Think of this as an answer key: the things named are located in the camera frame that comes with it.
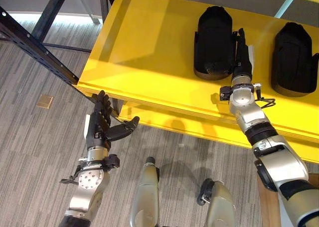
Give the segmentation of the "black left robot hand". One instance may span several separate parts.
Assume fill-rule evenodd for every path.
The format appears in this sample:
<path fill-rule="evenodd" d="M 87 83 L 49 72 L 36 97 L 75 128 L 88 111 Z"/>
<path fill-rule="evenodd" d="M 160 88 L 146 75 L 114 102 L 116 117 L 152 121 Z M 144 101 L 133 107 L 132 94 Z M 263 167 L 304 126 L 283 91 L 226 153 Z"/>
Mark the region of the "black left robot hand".
<path fill-rule="evenodd" d="M 123 139 L 133 133 L 138 126 L 140 118 L 135 116 L 130 121 L 123 121 L 119 125 L 111 127 L 111 113 L 113 108 L 109 96 L 101 90 L 99 94 L 92 96 L 95 99 L 94 110 L 90 115 L 86 134 L 86 147 L 101 146 L 111 148 L 111 142 Z"/>

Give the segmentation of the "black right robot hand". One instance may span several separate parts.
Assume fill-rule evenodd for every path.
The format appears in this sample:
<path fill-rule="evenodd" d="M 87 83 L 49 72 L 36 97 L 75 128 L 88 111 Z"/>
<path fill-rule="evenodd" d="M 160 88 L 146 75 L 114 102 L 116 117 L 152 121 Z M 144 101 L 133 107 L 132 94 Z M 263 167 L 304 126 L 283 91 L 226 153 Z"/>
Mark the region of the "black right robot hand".
<path fill-rule="evenodd" d="M 247 76 L 252 80 L 252 64 L 249 59 L 249 49 L 246 45 L 245 32 L 240 28 L 236 36 L 236 56 L 232 78 L 237 76 Z"/>

